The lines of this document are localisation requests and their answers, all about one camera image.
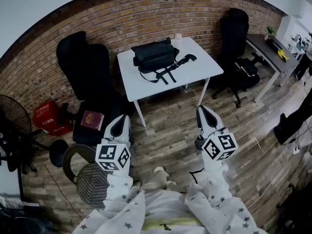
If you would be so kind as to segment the person's legs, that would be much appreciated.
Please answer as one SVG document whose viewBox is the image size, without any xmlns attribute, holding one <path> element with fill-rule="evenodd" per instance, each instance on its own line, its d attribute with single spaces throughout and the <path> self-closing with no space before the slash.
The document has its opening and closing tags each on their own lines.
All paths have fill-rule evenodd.
<svg viewBox="0 0 312 234">
<path fill-rule="evenodd" d="M 141 188 L 144 191 L 152 190 L 170 190 L 178 191 L 178 186 L 175 182 L 168 180 L 169 174 L 164 167 L 158 166 L 153 173 L 143 182 Z"/>
</svg>

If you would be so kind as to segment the black office chair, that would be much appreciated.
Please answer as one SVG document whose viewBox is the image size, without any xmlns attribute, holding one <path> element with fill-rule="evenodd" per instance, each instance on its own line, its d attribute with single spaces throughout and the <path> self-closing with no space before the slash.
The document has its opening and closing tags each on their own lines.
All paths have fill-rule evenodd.
<svg viewBox="0 0 312 234">
<path fill-rule="evenodd" d="M 268 64 L 255 52 L 252 52 L 252 60 L 243 58 L 248 30 L 249 17 L 243 10 L 230 8 L 228 15 L 220 20 L 222 48 L 216 61 L 223 70 L 222 85 L 212 98 L 216 99 L 219 93 L 230 88 L 237 99 L 235 103 L 237 108 L 241 106 L 238 91 L 247 91 L 260 82 L 255 64 Z"/>
<path fill-rule="evenodd" d="M 57 45 L 56 55 L 59 67 L 81 102 L 77 113 L 68 113 L 75 122 L 73 141 L 96 146 L 107 125 L 120 115 L 130 115 L 134 107 L 113 86 L 107 47 L 89 44 L 86 32 L 79 31 L 63 38 Z M 100 130 L 81 125 L 85 111 L 103 114 Z"/>
</svg>

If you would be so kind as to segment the maroon book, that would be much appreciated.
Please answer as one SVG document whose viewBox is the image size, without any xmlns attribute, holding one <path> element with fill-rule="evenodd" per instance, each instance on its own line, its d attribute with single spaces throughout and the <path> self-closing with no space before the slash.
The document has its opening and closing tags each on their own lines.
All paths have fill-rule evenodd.
<svg viewBox="0 0 312 234">
<path fill-rule="evenodd" d="M 104 115 L 102 113 L 85 111 L 80 125 L 86 128 L 100 131 L 103 120 Z"/>
</svg>

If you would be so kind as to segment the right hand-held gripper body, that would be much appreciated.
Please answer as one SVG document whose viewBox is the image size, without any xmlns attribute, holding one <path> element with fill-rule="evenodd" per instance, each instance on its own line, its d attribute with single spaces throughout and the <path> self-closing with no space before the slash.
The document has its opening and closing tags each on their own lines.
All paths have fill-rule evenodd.
<svg viewBox="0 0 312 234">
<path fill-rule="evenodd" d="M 223 127 L 208 134 L 207 138 L 198 136 L 195 148 L 197 155 L 206 153 L 211 160 L 221 161 L 228 159 L 238 149 L 238 144 L 233 133 Z"/>
</svg>

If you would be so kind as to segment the black leather bag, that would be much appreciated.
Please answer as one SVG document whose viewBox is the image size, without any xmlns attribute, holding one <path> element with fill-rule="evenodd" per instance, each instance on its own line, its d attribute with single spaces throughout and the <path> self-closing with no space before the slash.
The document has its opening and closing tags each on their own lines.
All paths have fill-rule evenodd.
<svg viewBox="0 0 312 234">
<path fill-rule="evenodd" d="M 158 83 L 162 80 L 166 85 L 168 81 L 164 78 L 168 74 L 171 80 L 176 83 L 172 71 L 181 65 L 197 60 L 193 54 L 187 54 L 184 58 L 177 61 L 176 57 L 180 50 L 175 48 L 170 38 L 132 47 L 135 53 L 133 64 L 139 70 L 141 77 L 151 83 Z"/>
</svg>

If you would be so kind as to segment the grey desk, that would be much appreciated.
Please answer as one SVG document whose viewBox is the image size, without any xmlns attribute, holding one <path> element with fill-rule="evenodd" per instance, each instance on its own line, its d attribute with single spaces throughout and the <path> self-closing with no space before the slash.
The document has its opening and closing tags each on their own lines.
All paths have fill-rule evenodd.
<svg viewBox="0 0 312 234">
<path fill-rule="evenodd" d="M 257 51 L 257 53 L 267 61 L 267 63 L 274 69 L 275 73 L 271 79 L 267 82 L 262 91 L 254 99 L 257 103 L 264 96 L 264 94 L 270 89 L 277 78 L 282 75 L 283 79 L 280 82 L 280 87 L 284 85 L 287 79 L 290 77 L 294 69 L 299 64 L 299 61 L 292 55 L 292 53 L 274 36 L 269 36 L 268 39 L 272 39 L 281 50 L 289 57 L 287 61 L 282 60 L 282 58 L 275 52 L 265 40 L 263 34 L 248 34 L 246 42 Z"/>
</svg>

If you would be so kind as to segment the person's torso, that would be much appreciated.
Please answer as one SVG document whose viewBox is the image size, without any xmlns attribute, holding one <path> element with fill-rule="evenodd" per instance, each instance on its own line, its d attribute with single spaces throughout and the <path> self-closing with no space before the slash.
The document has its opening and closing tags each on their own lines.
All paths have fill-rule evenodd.
<svg viewBox="0 0 312 234">
<path fill-rule="evenodd" d="M 140 234 L 208 234 L 185 205 L 185 194 L 155 190 L 144 195 L 146 213 Z"/>
</svg>

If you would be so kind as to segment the red plastic crate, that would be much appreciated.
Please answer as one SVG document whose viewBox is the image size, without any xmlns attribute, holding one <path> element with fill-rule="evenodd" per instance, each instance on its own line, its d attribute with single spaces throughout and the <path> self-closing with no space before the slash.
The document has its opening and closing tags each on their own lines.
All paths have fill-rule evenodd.
<svg viewBox="0 0 312 234">
<path fill-rule="evenodd" d="M 66 112 L 54 101 L 47 102 L 34 111 L 34 125 L 51 136 L 59 137 L 73 130 Z"/>
</svg>

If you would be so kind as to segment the white square table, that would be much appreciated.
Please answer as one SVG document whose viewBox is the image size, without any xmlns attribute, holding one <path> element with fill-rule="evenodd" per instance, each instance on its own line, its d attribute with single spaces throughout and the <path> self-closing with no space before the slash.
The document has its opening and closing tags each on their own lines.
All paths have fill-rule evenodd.
<svg viewBox="0 0 312 234">
<path fill-rule="evenodd" d="M 134 103 L 143 127 L 146 127 L 146 124 L 138 104 L 140 99 L 178 88 L 180 86 L 186 86 L 190 83 L 204 79 L 205 84 L 198 100 L 198 105 L 200 105 L 210 78 L 223 73 L 223 70 L 214 61 L 214 59 L 192 38 L 183 37 L 180 39 L 172 39 L 171 43 L 173 47 L 180 50 L 176 57 L 177 60 L 181 60 L 187 54 L 194 55 L 196 60 L 190 60 L 171 72 L 176 82 L 172 81 L 169 74 L 165 74 L 164 78 L 167 80 L 168 84 L 165 84 L 161 80 L 157 83 L 150 82 L 151 80 L 156 79 L 155 73 L 146 74 L 146 79 L 144 79 L 140 75 L 138 68 L 133 64 L 133 57 L 135 56 L 135 53 L 132 50 L 128 50 L 117 55 L 127 99 L 129 102 Z"/>
</svg>

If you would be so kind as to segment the white cabinet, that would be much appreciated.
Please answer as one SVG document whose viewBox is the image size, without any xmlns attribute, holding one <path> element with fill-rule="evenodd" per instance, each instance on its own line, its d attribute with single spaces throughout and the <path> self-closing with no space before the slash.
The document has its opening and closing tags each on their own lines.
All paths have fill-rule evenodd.
<svg viewBox="0 0 312 234">
<path fill-rule="evenodd" d="M 311 40 L 306 27 L 293 16 L 284 16 L 276 33 L 276 38 L 293 54 L 302 54 L 303 47 L 298 47 L 299 35 L 302 40 Z"/>
</svg>

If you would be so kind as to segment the black round stool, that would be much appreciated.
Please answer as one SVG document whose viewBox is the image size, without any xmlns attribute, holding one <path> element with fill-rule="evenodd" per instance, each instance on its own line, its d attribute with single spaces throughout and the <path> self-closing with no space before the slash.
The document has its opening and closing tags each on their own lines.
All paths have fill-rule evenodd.
<svg viewBox="0 0 312 234">
<path fill-rule="evenodd" d="M 51 163 L 55 167 L 58 167 L 58 168 L 62 167 L 63 156 L 66 150 L 68 149 L 68 147 L 69 146 L 67 142 L 63 139 L 58 139 L 51 144 L 50 150 L 49 150 L 49 158 L 50 158 Z"/>
</svg>

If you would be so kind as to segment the small green plant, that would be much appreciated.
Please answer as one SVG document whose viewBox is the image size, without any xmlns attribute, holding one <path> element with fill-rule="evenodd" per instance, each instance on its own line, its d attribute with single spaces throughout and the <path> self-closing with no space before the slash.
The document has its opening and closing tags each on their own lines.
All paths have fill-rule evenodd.
<svg viewBox="0 0 312 234">
<path fill-rule="evenodd" d="M 266 29 L 267 29 L 267 32 L 266 32 L 266 34 L 264 36 L 265 40 L 267 40 L 269 36 L 275 34 L 275 29 L 273 27 L 268 26 Z"/>
</svg>

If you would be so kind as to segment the person's right forearm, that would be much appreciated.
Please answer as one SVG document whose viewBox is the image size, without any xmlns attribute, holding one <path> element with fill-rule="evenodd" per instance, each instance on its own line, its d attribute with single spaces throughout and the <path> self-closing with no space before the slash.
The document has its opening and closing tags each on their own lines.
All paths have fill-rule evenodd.
<svg viewBox="0 0 312 234">
<path fill-rule="evenodd" d="M 190 184 L 185 199 L 191 212 L 207 227 L 230 225 L 241 227 L 249 223 L 250 214 L 240 198 L 234 197 L 223 173 L 228 166 L 204 158 L 204 168 L 200 172 L 205 177 L 202 184 Z"/>
</svg>

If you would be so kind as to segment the black standing fan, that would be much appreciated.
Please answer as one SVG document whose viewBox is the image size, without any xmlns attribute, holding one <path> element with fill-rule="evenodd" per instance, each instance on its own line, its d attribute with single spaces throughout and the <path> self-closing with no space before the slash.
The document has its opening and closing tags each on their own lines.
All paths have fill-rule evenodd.
<svg viewBox="0 0 312 234">
<path fill-rule="evenodd" d="M 31 164 L 35 152 L 39 147 L 49 149 L 34 140 L 41 133 L 42 129 L 32 131 L 29 114 L 19 102 L 0 94 L 0 165 L 6 161 L 10 172 L 20 169 L 25 175 L 28 166 L 36 173 Z"/>
</svg>

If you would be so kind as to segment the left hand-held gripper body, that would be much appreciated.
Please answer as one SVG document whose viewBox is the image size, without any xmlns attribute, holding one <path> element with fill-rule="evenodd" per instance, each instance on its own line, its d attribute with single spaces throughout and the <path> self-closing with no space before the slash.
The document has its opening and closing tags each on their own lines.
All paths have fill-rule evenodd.
<svg viewBox="0 0 312 234">
<path fill-rule="evenodd" d="M 103 138 L 96 148 L 96 163 L 104 171 L 129 171 L 131 143 L 113 138 Z"/>
</svg>

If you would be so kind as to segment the person's left forearm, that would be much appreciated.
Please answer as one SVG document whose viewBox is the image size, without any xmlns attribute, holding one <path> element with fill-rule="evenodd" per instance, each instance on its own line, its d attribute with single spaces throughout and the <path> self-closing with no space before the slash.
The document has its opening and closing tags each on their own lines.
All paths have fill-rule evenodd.
<svg viewBox="0 0 312 234">
<path fill-rule="evenodd" d="M 107 175 L 107 182 L 109 186 L 103 201 L 105 209 L 102 214 L 110 219 L 127 207 L 140 193 L 142 182 L 140 180 L 134 181 L 129 176 L 129 169 L 113 171 Z"/>
</svg>

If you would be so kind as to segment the yellow box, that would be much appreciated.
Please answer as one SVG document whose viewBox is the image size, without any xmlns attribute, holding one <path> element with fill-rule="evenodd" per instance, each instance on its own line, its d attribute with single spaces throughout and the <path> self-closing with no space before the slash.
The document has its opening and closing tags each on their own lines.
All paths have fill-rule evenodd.
<svg viewBox="0 0 312 234">
<path fill-rule="evenodd" d="M 285 54 L 285 52 L 282 49 L 279 49 L 277 53 L 284 62 L 287 62 L 289 60 L 289 57 Z"/>
</svg>

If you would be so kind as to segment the black box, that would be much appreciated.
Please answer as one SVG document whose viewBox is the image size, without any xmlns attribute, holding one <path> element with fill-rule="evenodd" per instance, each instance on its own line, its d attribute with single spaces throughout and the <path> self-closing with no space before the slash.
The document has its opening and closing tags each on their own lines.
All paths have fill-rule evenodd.
<svg viewBox="0 0 312 234">
<path fill-rule="evenodd" d="M 267 38 L 265 43 L 275 52 L 282 50 L 282 47 L 272 38 Z"/>
</svg>

